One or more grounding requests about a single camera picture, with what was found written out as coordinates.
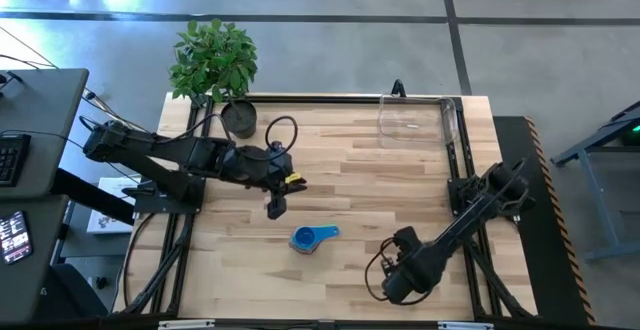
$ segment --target black rubber mat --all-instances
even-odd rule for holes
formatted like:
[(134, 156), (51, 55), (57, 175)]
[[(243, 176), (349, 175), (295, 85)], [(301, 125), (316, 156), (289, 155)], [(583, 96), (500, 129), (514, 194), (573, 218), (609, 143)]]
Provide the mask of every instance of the black rubber mat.
[(538, 314), (559, 323), (595, 323), (575, 251), (562, 218), (551, 176), (533, 122), (494, 117), (503, 161), (528, 158), (522, 175), (529, 181), (535, 208), (521, 215), (524, 248)]

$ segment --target gray metal frame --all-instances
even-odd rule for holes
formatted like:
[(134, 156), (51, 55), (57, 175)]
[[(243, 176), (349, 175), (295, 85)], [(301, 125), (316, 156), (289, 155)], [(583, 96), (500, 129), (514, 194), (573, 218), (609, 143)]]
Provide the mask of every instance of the gray metal frame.
[(603, 187), (599, 183), (589, 159), (593, 152), (629, 152), (640, 150), (630, 147), (602, 147), (638, 125), (640, 125), (640, 102), (633, 104), (611, 118), (608, 124), (598, 129), (593, 135), (570, 147), (562, 154), (551, 158), (551, 162), (557, 167), (562, 167), (573, 159), (580, 160), (580, 164), (587, 178), (589, 190), (595, 200), (597, 215), (602, 223), (602, 230), (608, 245), (602, 249), (586, 252), (584, 254), (586, 260), (598, 260), (640, 252), (640, 242), (622, 242), (620, 240), (620, 236), (616, 232), (615, 224), (622, 223), (622, 218), (619, 213), (609, 211), (607, 208), (603, 196)]

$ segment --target keyboard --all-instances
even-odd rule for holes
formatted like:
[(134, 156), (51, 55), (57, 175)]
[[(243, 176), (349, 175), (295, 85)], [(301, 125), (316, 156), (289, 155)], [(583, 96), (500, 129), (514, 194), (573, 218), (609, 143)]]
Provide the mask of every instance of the keyboard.
[(22, 165), (27, 159), (30, 142), (30, 135), (0, 136), (0, 187), (16, 186)]

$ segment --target white paper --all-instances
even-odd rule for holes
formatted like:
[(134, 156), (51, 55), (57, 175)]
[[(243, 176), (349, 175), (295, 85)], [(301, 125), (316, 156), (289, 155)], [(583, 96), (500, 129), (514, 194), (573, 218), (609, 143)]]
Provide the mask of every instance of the white paper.
[[(98, 188), (108, 192), (111, 195), (117, 197), (124, 197), (125, 194), (122, 189), (136, 187), (137, 183), (131, 181), (128, 178), (100, 178)], [(135, 199), (132, 197), (126, 197), (122, 200), (128, 202), (131, 205), (135, 204)], [(91, 210), (91, 217), (87, 224), (87, 233), (89, 234), (120, 234), (130, 233), (131, 225), (127, 225), (123, 222), (114, 220), (101, 212)]]

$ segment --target potted plant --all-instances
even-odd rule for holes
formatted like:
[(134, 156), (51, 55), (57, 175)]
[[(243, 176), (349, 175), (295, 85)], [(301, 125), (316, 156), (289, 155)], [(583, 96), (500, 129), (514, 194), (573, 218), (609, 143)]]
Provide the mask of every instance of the potted plant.
[(258, 57), (246, 30), (219, 19), (210, 25), (191, 20), (187, 32), (178, 35), (182, 41), (174, 45), (177, 64), (169, 68), (173, 98), (189, 96), (200, 106), (208, 92), (217, 103), (226, 98), (229, 103), (220, 115), (227, 129), (241, 139), (251, 137), (257, 115), (245, 94), (258, 71)]

